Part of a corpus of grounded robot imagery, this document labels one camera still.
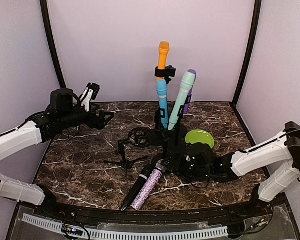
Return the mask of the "glitter purple silver-head microphone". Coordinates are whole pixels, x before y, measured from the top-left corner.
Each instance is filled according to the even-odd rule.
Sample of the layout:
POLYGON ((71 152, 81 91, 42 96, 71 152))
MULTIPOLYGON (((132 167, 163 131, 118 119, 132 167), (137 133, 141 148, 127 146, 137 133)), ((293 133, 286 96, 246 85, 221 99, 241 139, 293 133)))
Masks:
POLYGON ((140 211, 143 205, 145 204, 146 200, 148 199, 149 195, 152 193, 152 191, 160 181, 161 177, 163 176, 163 173, 167 170, 167 168, 163 166, 162 162, 163 159, 159 160, 156 163, 155 168, 153 169, 149 178, 147 179, 139 194, 136 196, 136 198, 130 205, 132 209, 140 211))

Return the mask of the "black handheld microphone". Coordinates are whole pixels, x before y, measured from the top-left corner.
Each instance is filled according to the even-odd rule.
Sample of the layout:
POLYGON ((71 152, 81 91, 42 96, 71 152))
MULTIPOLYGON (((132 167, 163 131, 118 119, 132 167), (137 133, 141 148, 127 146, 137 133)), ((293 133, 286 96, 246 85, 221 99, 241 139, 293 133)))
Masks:
POLYGON ((140 172, 136 182, 132 186, 132 188, 129 190, 127 196, 122 202, 122 205, 120 207, 120 211, 125 211, 135 200, 141 189, 143 188, 144 184, 146 183, 147 179, 150 177, 154 167, 152 164, 147 164, 142 171, 140 172))

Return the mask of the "black round-base stand front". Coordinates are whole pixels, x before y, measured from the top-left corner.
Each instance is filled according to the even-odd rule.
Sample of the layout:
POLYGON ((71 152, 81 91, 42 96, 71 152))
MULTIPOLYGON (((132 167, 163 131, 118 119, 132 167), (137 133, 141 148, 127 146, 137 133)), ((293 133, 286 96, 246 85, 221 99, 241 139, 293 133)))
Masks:
POLYGON ((155 167, 160 160, 167 158, 168 149, 169 149, 169 140, 171 139, 172 138, 169 136, 168 131, 166 129, 155 131, 153 142, 161 143, 163 150, 162 153, 158 153, 152 158, 151 164, 153 167, 155 167))

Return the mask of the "black tripod microphone stand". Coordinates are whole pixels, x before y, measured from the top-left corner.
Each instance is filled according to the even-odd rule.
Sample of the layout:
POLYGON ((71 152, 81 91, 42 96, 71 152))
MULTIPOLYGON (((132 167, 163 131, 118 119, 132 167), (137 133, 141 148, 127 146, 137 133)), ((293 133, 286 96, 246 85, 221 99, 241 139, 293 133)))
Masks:
POLYGON ((145 127, 133 128, 128 133, 126 138, 120 139, 117 143, 118 147, 117 150, 115 150, 115 154, 120 157, 120 161, 110 161, 110 160, 103 161, 107 165, 114 165, 117 167, 121 167, 124 170, 127 192, 130 190, 128 171, 132 169, 135 163, 138 163, 142 160, 146 160, 148 158, 148 156, 145 155, 142 157, 137 157, 135 159, 128 159, 129 156, 129 154, 127 153, 128 150, 145 149, 149 147, 152 143, 153 143, 153 133, 151 132, 150 129, 145 127))

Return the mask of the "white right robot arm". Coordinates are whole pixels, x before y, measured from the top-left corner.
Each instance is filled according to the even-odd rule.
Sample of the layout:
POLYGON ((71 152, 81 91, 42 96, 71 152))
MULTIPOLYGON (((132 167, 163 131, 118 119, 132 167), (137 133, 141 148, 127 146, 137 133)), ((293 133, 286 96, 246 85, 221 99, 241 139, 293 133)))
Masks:
POLYGON ((287 122, 283 131, 245 150, 217 156, 207 143, 198 142, 187 144, 183 152, 162 157, 156 164, 189 182, 208 178, 228 183, 277 162, 282 165, 253 189, 253 200, 245 205, 245 213, 256 217, 264 210, 265 203, 294 181, 300 182, 300 125, 295 122, 287 122))

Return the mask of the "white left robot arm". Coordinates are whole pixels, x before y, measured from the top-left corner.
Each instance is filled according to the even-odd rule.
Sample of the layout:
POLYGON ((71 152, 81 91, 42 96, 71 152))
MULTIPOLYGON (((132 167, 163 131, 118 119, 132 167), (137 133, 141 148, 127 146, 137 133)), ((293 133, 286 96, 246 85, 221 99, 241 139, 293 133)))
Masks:
MULTIPOLYGON (((100 86, 89 83, 80 96, 69 88, 50 94, 50 104, 44 111, 29 116, 24 123, 0 134, 0 162, 24 149, 53 140, 69 128, 86 125, 102 130, 114 118, 113 112, 100 110, 93 101, 100 86)), ((55 196, 44 186, 29 184, 0 173, 0 197, 40 206, 50 218, 61 213, 55 196)))

